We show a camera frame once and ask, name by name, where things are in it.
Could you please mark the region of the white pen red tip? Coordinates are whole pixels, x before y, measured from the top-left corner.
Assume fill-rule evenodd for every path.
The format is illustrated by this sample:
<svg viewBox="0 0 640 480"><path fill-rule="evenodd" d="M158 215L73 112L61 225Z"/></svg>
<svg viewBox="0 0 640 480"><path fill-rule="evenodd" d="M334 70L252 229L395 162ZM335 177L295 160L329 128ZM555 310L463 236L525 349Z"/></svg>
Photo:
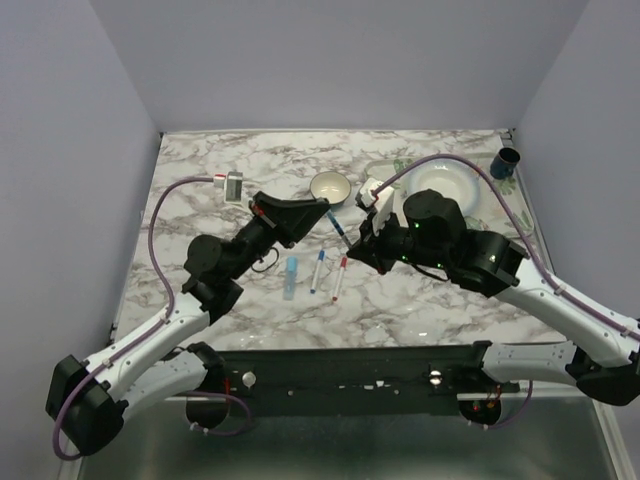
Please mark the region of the white pen red tip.
<svg viewBox="0 0 640 480"><path fill-rule="evenodd" d="M339 265L337 277L336 277L334 288L332 290L332 295L331 295L331 299L333 302L336 302L339 298L345 271L346 271L346 267L340 268L340 265Z"/></svg>

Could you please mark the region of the thin teal blue pen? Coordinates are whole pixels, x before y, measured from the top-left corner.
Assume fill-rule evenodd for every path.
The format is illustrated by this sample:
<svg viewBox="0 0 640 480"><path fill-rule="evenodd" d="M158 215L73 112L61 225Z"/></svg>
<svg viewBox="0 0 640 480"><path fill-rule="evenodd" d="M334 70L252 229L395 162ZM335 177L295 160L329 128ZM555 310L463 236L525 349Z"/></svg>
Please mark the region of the thin teal blue pen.
<svg viewBox="0 0 640 480"><path fill-rule="evenodd" d="M344 229L342 228L342 226L340 225L340 223L338 222L338 220L334 216L333 212L331 210L329 210L326 213L326 216L329 219L329 221L332 224L332 226L334 227L335 231L338 233L338 235L341 238L341 240L343 241L343 243L346 245L346 247L348 249L351 249L352 248L352 243L350 242L350 240L347 237Z"/></svg>

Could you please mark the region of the white pen blue tip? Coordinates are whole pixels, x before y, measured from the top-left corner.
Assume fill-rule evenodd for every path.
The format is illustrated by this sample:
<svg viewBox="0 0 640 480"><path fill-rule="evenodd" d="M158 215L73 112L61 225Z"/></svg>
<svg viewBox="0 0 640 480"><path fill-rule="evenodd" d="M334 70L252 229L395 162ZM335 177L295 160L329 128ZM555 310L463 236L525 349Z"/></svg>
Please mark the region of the white pen blue tip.
<svg viewBox="0 0 640 480"><path fill-rule="evenodd" d="M316 264L313 271L312 281L310 285L310 293L315 294L317 292L319 278L322 270L322 266L324 263L325 251L324 249L320 250L318 253L318 257L316 260Z"/></svg>

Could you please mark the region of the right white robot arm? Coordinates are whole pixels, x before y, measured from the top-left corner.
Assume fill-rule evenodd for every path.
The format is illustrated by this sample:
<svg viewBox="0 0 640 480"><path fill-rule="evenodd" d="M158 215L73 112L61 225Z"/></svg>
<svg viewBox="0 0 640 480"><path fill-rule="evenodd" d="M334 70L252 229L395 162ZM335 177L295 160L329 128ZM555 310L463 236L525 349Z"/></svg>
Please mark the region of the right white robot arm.
<svg viewBox="0 0 640 480"><path fill-rule="evenodd" d="M487 345L464 362L460 379L480 392L494 381L576 387L599 402L625 406L639 396L639 323L587 298L503 235L467 227L457 202L434 190L409 196L407 220L370 208L347 255L379 274L395 263L435 268L464 290L513 305L564 336L540 344Z"/></svg>

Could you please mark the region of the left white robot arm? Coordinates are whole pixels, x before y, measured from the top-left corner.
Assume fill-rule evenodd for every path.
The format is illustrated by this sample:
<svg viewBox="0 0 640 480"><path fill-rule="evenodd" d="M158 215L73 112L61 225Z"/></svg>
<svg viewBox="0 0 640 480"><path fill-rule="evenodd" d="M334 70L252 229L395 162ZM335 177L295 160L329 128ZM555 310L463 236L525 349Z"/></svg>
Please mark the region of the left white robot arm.
<svg viewBox="0 0 640 480"><path fill-rule="evenodd" d="M166 307L111 346L84 360L68 355L54 367L46 413L54 421L55 454L66 461L60 438L66 436L78 457L97 453L121 431L142 402L155 403L183 391L214 393L220 368L195 353L153 387L138 385L153 367L181 342L225 316L241 296L238 279L275 245L291 248L329 210L324 199L280 200L263 192L249 202L250 221L232 239L202 234L188 246L184 264L189 274Z"/></svg>

